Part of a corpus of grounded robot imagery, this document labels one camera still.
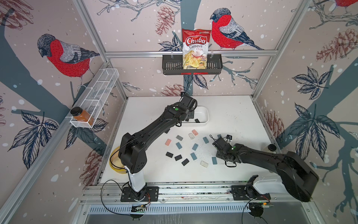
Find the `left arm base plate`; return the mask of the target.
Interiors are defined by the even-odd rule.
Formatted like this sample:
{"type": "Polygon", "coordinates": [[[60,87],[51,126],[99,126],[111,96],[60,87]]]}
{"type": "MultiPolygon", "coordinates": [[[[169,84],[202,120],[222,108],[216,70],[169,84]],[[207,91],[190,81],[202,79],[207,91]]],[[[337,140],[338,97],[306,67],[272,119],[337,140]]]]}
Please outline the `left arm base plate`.
{"type": "Polygon", "coordinates": [[[124,187],[122,190],[121,202],[157,202],[159,187],[145,186],[140,192],[134,191],[131,187],[124,187]]]}

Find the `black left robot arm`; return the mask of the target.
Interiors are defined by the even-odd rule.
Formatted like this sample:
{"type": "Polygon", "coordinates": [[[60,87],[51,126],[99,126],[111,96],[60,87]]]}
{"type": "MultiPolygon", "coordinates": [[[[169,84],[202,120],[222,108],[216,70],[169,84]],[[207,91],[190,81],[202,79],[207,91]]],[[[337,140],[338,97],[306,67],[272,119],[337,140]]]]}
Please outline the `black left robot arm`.
{"type": "Polygon", "coordinates": [[[141,201],[146,195],[147,183],[144,180],[142,169],[147,163],[146,150],[165,131],[189,119],[198,103],[187,94],[182,94],[180,101],[166,106],[164,112],[149,126],[141,131],[122,137],[118,157],[129,175],[129,184],[132,196],[141,201]]]}

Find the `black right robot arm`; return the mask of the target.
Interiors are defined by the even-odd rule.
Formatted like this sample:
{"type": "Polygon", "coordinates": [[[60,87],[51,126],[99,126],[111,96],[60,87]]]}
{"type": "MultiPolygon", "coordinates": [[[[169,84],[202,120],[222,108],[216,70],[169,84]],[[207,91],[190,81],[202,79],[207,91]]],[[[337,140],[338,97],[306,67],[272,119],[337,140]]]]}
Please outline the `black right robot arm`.
{"type": "Polygon", "coordinates": [[[276,173],[291,196],[301,202],[311,200],[319,177],[296,153],[273,154],[238,143],[231,146],[222,137],[215,139],[213,146],[225,163],[246,163],[276,173]]]}

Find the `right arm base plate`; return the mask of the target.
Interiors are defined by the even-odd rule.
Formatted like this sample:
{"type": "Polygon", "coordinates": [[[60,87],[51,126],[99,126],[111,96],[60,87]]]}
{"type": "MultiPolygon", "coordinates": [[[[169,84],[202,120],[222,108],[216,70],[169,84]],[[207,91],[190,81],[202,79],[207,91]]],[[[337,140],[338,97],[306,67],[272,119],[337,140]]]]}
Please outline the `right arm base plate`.
{"type": "Polygon", "coordinates": [[[270,201],[270,194],[260,194],[254,187],[252,186],[244,186],[244,185],[232,185],[231,186],[231,194],[233,195],[234,201],[244,201],[244,200],[267,200],[270,201]]]}

